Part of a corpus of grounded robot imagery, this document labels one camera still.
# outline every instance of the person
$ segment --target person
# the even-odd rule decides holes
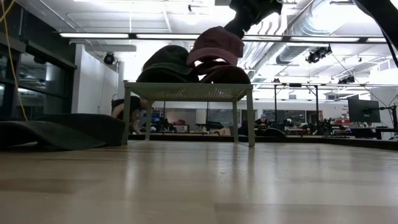
[[[268,125],[267,116],[265,114],[262,114],[261,118],[257,119],[254,123],[257,125]]]
[[[141,99],[138,96],[130,97],[130,127],[137,134],[142,134],[139,130],[139,118],[141,110],[151,109],[152,102]],[[123,120],[124,99],[112,101],[112,117]]]

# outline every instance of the maroon cap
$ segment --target maroon cap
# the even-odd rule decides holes
[[[238,64],[238,58],[243,56],[243,41],[221,26],[204,31],[195,41],[188,55],[187,65],[193,65],[205,57],[222,58],[231,65]]]

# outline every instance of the white ceiling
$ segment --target white ceiling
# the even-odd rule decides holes
[[[166,6],[161,1],[135,1],[137,4],[101,4],[101,0],[95,2],[76,2],[74,0],[17,0],[28,11],[35,14],[58,31],[63,32],[172,32],[172,33],[195,33],[199,34],[204,30],[223,26],[234,16],[234,12],[228,6],[214,6],[214,0],[191,1],[175,0],[167,1],[173,4]],[[202,7],[193,7],[193,14],[188,12],[188,4],[199,4]],[[255,26],[249,32],[251,34],[265,34],[267,30],[272,30],[270,34],[275,34],[278,27],[286,25],[295,14],[297,14],[309,0],[300,0],[296,6],[286,6],[281,18],[285,20],[276,21],[267,18],[265,27]],[[350,12],[355,8],[346,8]],[[377,24],[371,19],[348,19],[348,22],[337,29],[333,35],[381,35]],[[92,44],[137,44],[131,40],[107,40],[95,42]],[[192,42],[174,42],[173,44],[189,47]],[[270,47],[271,45],[255,45],[257,47]],[[240,66],[248,68],[248,65],[255,64],[262,55],[256,55],[249,52],[253,44],[245,46],[246,57],[240,62]],[[358,76],[366,77],[369,75],[369,67],[375,66],[375,63],[365,63],[367,61],[380,58],[390,58],[391,54],[386,45],[360,45],[360,44],[332,44],[333,53],[338,60],[348,69],[355,69]],[[256,78],[268,78],[270,81],[274,76],[279,76],[283,71],[285,77],[328,77],[338,75],[344,72],[344,68],[335,60],[328,56],[320,63],[309,65],[305,62],[305,56],[308,52],[298,56],[292,63],[296,66],[266,65],[256,71]]]

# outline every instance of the security camera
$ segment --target security camera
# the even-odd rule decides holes
[[[104,58],[104,63],[107,65],[114,65],[118,62],[118,60],[114,57],[114,52],[108,52],[106,53],[106,56]]]

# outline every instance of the table leg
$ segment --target table leg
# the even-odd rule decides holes
[[[152,109],[148,109],[147,110],[146,131],[145,131],[145,140],[146,141],[149,141],[151,122],[152,122]]]
[[[234,121],[234,130],[231,133],[234,136],[234,142],[239,142],[238,137],[238,106],[237,102],[232,102],[232,114],[233,114],[233,121]]]
[[[123,133],[123,144],[127,144],[129,140],[129,127],[130,127],[130,95],[131,89],[125,88],[124,90],[124,109],[123,109],[123,121],[124,121],[124,133]]]
[[[254,147],[254,110],[252,90],[246,90],[246,103],[248,106],[249,147]]]

